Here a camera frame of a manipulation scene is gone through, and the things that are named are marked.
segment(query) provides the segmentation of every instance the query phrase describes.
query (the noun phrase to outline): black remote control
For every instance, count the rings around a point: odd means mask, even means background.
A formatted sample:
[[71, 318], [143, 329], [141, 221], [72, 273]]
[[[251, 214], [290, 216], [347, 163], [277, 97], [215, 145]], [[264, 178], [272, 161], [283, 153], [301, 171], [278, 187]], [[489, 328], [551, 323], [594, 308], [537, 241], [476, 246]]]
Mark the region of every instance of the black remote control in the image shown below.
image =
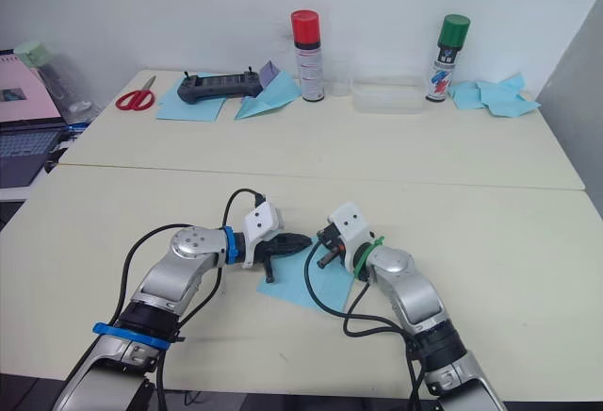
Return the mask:
[[200, 98], [236, 97], [249, 95], [256, 97], [262, 90], [260, 75], [249, 68], [244, 74], [224, 74], [221, 76], [187, 76], [178, 88], [178, 96], [183, 102], [194, 104]]

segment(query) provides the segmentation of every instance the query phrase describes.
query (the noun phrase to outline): tabletop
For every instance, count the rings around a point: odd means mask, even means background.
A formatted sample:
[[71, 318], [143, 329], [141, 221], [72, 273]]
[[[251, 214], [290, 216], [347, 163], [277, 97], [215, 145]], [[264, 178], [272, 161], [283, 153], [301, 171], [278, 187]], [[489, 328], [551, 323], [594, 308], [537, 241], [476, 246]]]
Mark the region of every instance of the tabletop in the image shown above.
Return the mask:
[[[156, 75], [161, 96], [183, 75], [145, 70], [119, 95]], [[61, 159], [64, 164], [396, 182], [583, 189], [539, 111], [517, 119], [457, 109], [450, 100], [416, 115], [354, 110], [349, 97], [302, 99], [235, 121], [238, 99], [214, 123], [157, 120], [155, 105], [111, 103]]]
[[[502, 399], [603, 400], [603, 320], [592, 318], [603, 302], [603, 224], [582, 191], [259, 174], [58, 166], [0, 233], [0, 370], [64, 378], [92, 325], [110, 316], [130, 246], [165, 223], [218, 226], [240, 187], [266, 193], [285, 228], [308, 235], [342, 203], [359, 205], [387, 245], [414, 255]], [[235, 230], [250, 200], [233, 205]], [[170, 236], [140, 248], [128, 296]], [[186, 342], [170, 349], [166, 387], [408, 397], [399, 337], [345, 337], [341, 320], [256, 292], [262, 278], [227, 268]], [[377, 289], [358, 311], [394, 318]]]

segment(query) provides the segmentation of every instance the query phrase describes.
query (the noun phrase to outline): laptop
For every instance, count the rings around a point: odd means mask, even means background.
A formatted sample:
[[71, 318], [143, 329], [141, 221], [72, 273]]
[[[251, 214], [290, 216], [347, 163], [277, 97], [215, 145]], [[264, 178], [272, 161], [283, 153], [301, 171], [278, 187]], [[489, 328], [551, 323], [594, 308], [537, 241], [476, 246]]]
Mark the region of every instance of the laptop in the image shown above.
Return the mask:
[[31, 184], [65, 129], [40, 78], [0, 51], [0, 188]]

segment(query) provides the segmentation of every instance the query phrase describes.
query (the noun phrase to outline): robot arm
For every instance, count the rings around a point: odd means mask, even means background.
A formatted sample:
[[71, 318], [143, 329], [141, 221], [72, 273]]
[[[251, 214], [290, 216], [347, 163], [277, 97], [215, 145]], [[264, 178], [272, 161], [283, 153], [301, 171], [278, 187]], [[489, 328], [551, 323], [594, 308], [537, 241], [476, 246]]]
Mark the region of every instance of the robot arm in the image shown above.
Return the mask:
[[66, 381], [53, 411], [148, 409], [155, 388], [145, 375], [155, 371], [159, 356], [176, 340], [179, 319], [202, 276], [226, 264], [245, 263], [249, 268], [257, 251], [270, 279], [271, 253], [291, 254], [310, 244], [305, 236], [279, 235], [281, 227], [276, 208], [263, 202], [245, 218], [243, 233], [233, 233], [230, 227], [178, 231], [115, 324], [94, 325], [99, 336]]
[[381, 245], [356, 205], [336, 210], [318, 233], [330, 249], [319, 265], [340, 255], [348, 271], [377, 285], [389, 299], [425, 370], [425, 382], [444, 411], [506, 411], [473, 353], [454, 329], [437, 291], [413, 257]]

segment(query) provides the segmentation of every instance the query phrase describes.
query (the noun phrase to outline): green ring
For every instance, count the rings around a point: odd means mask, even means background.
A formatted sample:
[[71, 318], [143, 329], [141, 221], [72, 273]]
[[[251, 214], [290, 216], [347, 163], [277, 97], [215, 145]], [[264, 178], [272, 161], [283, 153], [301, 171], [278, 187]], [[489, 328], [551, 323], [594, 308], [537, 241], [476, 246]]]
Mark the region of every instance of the green ring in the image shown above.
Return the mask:
[[377, 238], [375, 242], [362, 253], [362, 255], [360, 256], [360, 260], [354, 268], [354, 277], [356, 279], [358, 279], [358, 274], [360, 274], [360, 270], [362, 269], [362, 267], [364, 267], [365, 263], [367, 263], [368, 255], [372, 253], [373, 249], [375, 249], [377, 246], [381, 246], [383, 244], [383, 239], [384, 237]]

